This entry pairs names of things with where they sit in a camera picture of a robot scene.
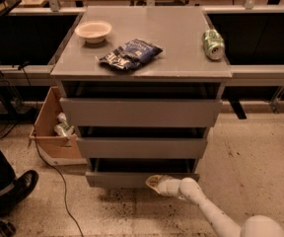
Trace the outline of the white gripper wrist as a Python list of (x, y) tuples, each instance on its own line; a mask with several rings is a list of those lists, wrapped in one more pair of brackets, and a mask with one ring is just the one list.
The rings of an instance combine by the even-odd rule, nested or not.
[(175, 197), (181, 196), (179, 190), (180, 180), (172, 179), (168, 175), (153, 175), (146, 180), (146, 185), (154, 190), (156, 193), (165, 197)]

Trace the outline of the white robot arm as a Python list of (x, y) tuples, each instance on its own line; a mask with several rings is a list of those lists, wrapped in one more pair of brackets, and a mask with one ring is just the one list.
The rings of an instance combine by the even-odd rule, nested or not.
[(191, 178), (176, 179), (167, 175), (153, 175), (146, 185), (159, 195), (175, 197), (198, 206), (218, 237), (284, 237), (284, 229), (270, 217), (255, 215), (240, 226), (202, 191)]

